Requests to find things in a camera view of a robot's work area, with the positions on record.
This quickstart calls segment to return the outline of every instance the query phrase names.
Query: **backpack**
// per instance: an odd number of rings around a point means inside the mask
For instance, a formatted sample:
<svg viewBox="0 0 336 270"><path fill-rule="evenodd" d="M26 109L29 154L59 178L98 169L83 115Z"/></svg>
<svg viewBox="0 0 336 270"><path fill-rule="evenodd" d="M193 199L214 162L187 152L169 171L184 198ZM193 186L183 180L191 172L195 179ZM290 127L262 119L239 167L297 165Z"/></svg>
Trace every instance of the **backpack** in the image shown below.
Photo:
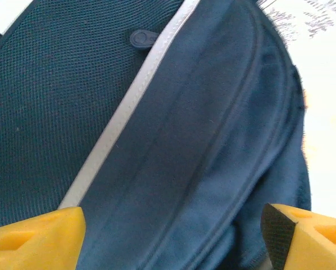
<svg viewBox="0 0 336 270"><path fill-rule="evenodd" d="M77 270L256 269L310 210L297 68L251 0L33 0L0 36L0 226L79 205Z"/></svg>

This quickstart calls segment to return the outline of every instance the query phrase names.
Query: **small plastic tab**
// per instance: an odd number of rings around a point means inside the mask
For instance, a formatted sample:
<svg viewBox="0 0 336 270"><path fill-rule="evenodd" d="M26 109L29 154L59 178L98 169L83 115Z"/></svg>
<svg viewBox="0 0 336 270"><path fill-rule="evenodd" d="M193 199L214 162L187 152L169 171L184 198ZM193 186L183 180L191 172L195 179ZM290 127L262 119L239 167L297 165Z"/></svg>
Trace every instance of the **small plastic tab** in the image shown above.
<svg viewBox="0 0 336 270"><path fill-rule="evenodd" d="M152 48L158 37L158 33L147 30L137 30L130 35L130 43L139 50L146 50Z"/></svg>

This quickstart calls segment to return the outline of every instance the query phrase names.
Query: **reflective strip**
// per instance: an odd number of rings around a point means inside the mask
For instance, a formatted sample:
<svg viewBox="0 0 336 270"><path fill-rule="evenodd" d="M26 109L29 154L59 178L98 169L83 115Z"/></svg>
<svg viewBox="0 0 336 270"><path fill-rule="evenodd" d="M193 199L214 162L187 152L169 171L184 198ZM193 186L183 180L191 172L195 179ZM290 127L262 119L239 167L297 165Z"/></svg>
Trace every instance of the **reflective strip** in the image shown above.
<svg viewBox="0 0 336 270"><path fill-rule="evenodd" d="M0 0L0 33L3 35L33 0Z"/></svg>
<svg viewBox="0 0 336 270"><path fill-rule="evenodd" d="M63 198L59 209L80 204L106 157L132 116L136 106L139 104L170 44L194 12L199 2L200 0L185 0L178 12L164 28L119 107L93 147L92 152L89 154L66 196Z"/></svg>

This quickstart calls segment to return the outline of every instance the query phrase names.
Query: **navy blue backpack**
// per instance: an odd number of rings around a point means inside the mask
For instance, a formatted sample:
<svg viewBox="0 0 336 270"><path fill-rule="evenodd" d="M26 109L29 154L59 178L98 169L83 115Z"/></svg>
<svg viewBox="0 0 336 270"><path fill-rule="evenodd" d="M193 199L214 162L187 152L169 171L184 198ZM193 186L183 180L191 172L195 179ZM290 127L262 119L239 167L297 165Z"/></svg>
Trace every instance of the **navy blue backpack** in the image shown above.
<svg viewBox="0 0 336 270"><path fill-rule="evenodd" d="M259 269L264 205L310 209L304 113L252 0L33 0L0 35L0 226L79 205L77 270Z"/></svg>

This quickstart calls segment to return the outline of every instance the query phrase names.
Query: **mesh fabric panel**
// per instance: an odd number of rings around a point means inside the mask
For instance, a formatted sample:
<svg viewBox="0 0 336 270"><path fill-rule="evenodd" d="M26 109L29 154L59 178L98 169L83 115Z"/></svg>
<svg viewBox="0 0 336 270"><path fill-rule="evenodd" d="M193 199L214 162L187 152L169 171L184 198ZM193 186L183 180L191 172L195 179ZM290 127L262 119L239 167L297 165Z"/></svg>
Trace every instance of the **mesh fabric panel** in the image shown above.
<svg viewBox="0 0 336 270"><path fill-rule="evenodd" d="M55 210L183 0L35 0L0 50L0 226Z"/></svg>

